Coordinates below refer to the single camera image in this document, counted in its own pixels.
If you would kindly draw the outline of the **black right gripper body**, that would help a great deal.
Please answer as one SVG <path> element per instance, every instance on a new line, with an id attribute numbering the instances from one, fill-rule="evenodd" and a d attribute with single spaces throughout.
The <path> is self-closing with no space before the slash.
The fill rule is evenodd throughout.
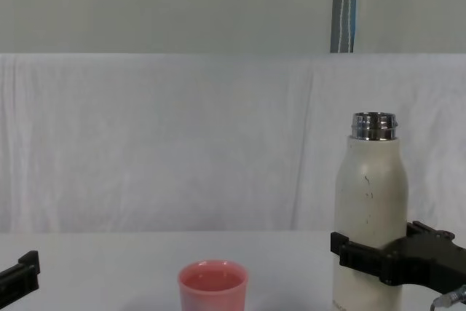
<path id="1" fill-rule="evenodd" d="M 465 284 L 465 249 L 439 234 L 414 235 L 397 242 L 395 283 L 446 294 Z"/>

